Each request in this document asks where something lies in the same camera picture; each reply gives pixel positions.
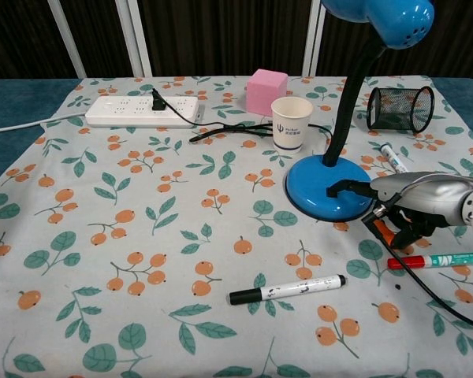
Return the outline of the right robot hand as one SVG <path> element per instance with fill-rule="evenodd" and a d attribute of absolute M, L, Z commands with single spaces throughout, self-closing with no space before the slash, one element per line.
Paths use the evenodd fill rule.
<path fill-rule="evenodd" d="M 381 231 L 392 249 L 403 250 L 435 228 L 473 227 L 473 178 L 439 172 L 405 172 L 366 183 L 340 180 L 326 189 L 330 198 L 353 192 L 375 200 L 371 223 L 388 217 L 398 233 Z"/>

